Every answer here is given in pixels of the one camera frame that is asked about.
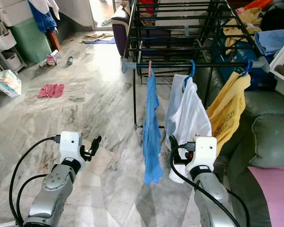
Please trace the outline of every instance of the green sofa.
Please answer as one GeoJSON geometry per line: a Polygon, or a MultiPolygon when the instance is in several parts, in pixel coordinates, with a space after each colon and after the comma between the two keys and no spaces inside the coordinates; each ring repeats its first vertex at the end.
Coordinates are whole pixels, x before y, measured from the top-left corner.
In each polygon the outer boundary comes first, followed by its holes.
{"type": "MultiPolygon", "coordinates": [[[[194,76],[198,95],[203,101],[207,73],[208,69],[198,69],[194,76]]],[[[214,70],[207,106],[223,85],[221,76],[214,70]]],[[[275,91],[247,91],[245,102],[239,128],[224,144],[218,160],[226,166],[232,191],[247,205],[251,226],[270,227],[267,202],[248,166],[284,167],[284,96],[275,91]]],[[[233,200],[233,208],[236,218],[245,226],[244,210],[236,200],[233,200]]]]}

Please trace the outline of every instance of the yellow t-shirt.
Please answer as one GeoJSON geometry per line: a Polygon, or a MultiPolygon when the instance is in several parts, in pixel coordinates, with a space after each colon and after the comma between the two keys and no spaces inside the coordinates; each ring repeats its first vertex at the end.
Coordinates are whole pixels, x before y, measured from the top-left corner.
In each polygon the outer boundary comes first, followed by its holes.
{"type": "Polygon", "coordinates": [[[245,109],[244,90],[250,86],[250,75],[240,77],[233,72],[210,107],[206,110],[212,125],[212,136],[217,139],[218,156],[239,126],[240,116],[245,109]]]}

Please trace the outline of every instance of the clothespin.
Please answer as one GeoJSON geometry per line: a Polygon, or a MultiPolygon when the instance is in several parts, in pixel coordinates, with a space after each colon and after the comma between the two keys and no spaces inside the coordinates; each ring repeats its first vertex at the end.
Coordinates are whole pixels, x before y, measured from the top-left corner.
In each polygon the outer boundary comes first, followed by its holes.
{"type": "Polygon", "coordinates": [[[151,77],[151,61],[149,62],[148,65],[148,77],[151,77]]]}
{"type": "Polygon", "coordinates": [[[250,67],[251,67],[251,60],[248,60],[248,64],[247,64],[247,67],[245,69],[245,72],[242,73],[243,77],[248,73],[250,67]]]}

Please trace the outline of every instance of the green laundry basket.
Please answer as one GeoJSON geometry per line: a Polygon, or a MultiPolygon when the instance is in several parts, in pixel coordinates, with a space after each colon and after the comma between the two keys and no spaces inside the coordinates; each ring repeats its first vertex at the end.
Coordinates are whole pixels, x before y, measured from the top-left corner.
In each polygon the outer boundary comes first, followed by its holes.
{"type": "Polygon", "coordinates": [[[10,29],[17,42],[17,48],[27,60],[38,63],[52,52],[45,34],[40,32],[33,18],[16,24],[10,29]]]}

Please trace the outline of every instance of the pink cushion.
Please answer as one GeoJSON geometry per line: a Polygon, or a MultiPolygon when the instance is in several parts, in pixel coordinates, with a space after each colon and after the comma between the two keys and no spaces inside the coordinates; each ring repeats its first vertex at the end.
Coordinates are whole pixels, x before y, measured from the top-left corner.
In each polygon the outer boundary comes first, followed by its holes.
{"type": "Polygon", "coordinates": [[[284,227],[284,168],[248,168],[266,198],[272,227],[284,227]]]}

